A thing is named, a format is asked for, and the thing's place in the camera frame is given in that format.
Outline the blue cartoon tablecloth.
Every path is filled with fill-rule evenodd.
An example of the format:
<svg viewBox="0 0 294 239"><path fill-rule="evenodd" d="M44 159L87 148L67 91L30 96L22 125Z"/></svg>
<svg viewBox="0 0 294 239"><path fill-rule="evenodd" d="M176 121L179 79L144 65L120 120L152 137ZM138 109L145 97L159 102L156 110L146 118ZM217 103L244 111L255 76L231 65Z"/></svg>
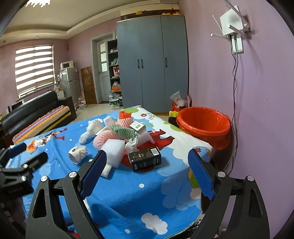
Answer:
<svg viewBox="0 0 294 239"><path fill-rule="evenodd" d="M201 215L201 190L189 168L187 157L195 148L204 161L210 160L213 147L201 141L142 107L128 108L134 121L146 126L155 144L146 142L140 150L157 147L162 163L150 171L133 172L128 156L118 168L111 169L108 178L101 177L92 195L86 198L86 207L105 238L169 238L192 225ZM51 180L63 178L71 171L78 171L84 162L91 161L98 150L93 138L85 144L87 157L75 165L68 155L86 131L89 120L103 119L108 115L113 120L119 112L85 119L54 129L24 142L28 152L10 159L9 168L22 166L29 158L46 152L47 162L33 174L34 190L43 175Z"/></svg>

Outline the striped window blind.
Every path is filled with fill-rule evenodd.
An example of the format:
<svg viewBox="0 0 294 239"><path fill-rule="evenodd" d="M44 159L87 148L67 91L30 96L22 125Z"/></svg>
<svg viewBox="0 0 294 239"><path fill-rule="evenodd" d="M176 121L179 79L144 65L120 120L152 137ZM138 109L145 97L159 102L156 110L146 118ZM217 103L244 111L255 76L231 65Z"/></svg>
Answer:
<svg viewBox="0 0 294 239"><path fill-rule="evenodd" d="M53 46L37 45L16 50L15 83L19 98L54 85Z"/></svg>

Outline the white paper cup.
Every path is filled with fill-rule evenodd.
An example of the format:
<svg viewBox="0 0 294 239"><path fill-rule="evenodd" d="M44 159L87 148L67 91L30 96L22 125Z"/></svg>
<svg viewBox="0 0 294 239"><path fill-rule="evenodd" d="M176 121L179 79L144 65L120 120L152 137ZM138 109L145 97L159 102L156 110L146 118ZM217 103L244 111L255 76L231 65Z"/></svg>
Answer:
<svg viewBox="0 0 294 239"><path fill-rule="evenodd" d="M88 154L85 146L75 146L71 148L68 152L70 160L78 165Z"/></svg>

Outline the white microwave oven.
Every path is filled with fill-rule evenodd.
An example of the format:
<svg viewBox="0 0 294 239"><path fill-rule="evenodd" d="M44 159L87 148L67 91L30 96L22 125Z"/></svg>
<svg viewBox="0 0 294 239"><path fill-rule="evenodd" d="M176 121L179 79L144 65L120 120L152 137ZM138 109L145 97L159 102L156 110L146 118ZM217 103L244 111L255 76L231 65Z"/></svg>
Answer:
<svg viewBox="0 0 294 239"><path fill-rule="evenodd" d="M61 71L63 71L64 69L67 69L67 68L74 68L74 62L72 60L60 63L60 70Z"/></svg>

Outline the grey blue wardrobe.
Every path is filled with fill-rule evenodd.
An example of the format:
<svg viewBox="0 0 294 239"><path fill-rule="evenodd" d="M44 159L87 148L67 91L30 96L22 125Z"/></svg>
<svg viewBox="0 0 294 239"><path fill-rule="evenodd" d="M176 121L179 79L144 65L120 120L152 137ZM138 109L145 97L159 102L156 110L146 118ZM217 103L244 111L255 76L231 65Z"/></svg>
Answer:
<svg viewBox="0 0 294 239"><path fill-rule="evenodd" d="M188 48L182 15L146 16L117 23L123 106L171 110L172 96L188 93Z"/></svg>

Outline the pink foam fruit net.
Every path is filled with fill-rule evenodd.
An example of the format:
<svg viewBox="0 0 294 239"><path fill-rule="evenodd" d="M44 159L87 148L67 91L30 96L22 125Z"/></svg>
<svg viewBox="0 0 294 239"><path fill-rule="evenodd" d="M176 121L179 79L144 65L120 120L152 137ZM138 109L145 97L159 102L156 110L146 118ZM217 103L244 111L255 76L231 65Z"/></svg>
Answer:
<svg viewBox="0 0 294 239"><path fill-rule="evenodd" d="M102 131L93 140L94 148L100 150L108 139L120 139L120 137L111 130Z"/></svg>

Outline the clear plastic bag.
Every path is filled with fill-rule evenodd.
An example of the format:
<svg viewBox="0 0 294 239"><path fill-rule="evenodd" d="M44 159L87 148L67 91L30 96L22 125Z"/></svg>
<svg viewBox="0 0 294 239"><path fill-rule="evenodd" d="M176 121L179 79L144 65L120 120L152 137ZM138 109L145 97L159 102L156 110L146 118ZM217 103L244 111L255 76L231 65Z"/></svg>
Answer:
<svg viewBox="0 0 294 239"><path fill-rule="evenodd" d="M186 100L181 97L180 91L171 95L170 99L173 100L173 103L177 108L184 108L186 106Z"/></svg>

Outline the white foam block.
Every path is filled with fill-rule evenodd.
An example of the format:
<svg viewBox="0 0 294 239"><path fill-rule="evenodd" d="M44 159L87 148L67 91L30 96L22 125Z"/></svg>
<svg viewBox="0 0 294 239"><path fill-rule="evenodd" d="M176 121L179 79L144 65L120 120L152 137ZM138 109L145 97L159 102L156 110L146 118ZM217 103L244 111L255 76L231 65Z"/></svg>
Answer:
<svg viewBox="0 0 294 239"><path fill-rule="evenodd" d="M108 139L101 150L107 155L107 164L118 168L125 154L125 141L120 139Z"/></svg>

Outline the white paper cone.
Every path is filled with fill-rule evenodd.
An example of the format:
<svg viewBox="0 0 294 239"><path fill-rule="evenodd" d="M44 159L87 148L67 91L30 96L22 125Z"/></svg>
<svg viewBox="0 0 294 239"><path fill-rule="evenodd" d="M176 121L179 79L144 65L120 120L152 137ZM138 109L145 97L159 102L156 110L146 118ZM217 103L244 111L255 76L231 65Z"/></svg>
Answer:
<svg viewBox="0 0 294 239"><path fill-rule="evenodd" d="M136 133L136 136L138 138L137 147L143 145L144 143L150 142L152 144L155 144L155 141L151 137L150 133L144 129Z"/></svg>

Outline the yellow crate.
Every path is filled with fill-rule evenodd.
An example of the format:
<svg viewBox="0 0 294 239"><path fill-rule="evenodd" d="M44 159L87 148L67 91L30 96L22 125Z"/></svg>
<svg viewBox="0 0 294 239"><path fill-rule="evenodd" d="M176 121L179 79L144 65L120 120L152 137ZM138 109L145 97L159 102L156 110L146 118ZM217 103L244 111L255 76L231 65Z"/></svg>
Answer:
<svg viewBox="0 0 294 239"><path fill-rule="evenodd" d="M169 117L177 117L179 115L180 111L169 111Z"/></svg>

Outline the black product box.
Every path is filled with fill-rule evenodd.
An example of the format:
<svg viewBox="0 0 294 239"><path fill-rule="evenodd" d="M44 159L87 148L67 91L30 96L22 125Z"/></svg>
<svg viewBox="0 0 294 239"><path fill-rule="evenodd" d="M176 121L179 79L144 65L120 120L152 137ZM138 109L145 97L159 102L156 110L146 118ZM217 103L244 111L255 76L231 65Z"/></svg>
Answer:
<svg viewBox="0 0 294 239"><path fill-rule="evenodd" d="M162 163L162 155L157 147L129 153L128 158L134 172L154 168Z"/></svg>

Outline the dark open shelf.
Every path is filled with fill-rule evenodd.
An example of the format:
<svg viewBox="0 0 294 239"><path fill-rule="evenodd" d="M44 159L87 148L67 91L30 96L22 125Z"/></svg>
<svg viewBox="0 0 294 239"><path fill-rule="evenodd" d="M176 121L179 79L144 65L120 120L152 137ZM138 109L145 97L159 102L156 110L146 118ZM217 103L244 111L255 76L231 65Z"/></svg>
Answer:
<svg viewBox="0 0 294 239"><path fill-rule="evenodd" d="M122 91L120 81L120 69L119 69L119 55L118 55L118 40L110 40L107 42L107 57L109 66L109 76L111 91L119 99L122 105Z"/></svg>

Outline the red lined trash bin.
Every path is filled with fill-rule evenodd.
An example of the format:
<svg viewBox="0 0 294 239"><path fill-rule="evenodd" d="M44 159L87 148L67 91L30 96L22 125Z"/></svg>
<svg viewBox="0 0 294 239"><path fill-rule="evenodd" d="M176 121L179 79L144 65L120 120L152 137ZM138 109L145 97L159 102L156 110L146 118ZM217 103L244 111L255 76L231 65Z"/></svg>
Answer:
<svg viewBox="0 0 294 239"><path fill-rule="evenodd" d="M189 107L182 109L176 122L188 134L222 150L230 143L231 122L229 117L212 108Z"/></svg>

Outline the silver refrigerator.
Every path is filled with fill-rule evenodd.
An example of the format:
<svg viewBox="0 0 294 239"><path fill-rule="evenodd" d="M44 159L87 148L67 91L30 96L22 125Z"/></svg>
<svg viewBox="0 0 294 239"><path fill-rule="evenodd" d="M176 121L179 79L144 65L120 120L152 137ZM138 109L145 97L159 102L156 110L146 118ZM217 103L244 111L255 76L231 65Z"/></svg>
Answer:
<svg viewBox="0 0 294 239"><path fill-rule="evenodd" d="M78 108L81 88L77 68L66 68L60 72L60 87L63 89L65 97L72 97L74 107Z"/></svg>

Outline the pink orange foam net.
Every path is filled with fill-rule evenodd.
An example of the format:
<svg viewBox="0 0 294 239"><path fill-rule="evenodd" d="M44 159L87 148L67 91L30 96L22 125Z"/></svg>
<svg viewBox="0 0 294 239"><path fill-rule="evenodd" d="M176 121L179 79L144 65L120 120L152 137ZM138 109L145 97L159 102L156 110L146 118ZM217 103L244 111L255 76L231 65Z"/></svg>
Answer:
<svg viewBox="0 0 294 239"><path fill-rule="evenodd" d="M122 127L130 128L130 125L133 123L132 113L124 110L120 111L117 123Z"/></svg>

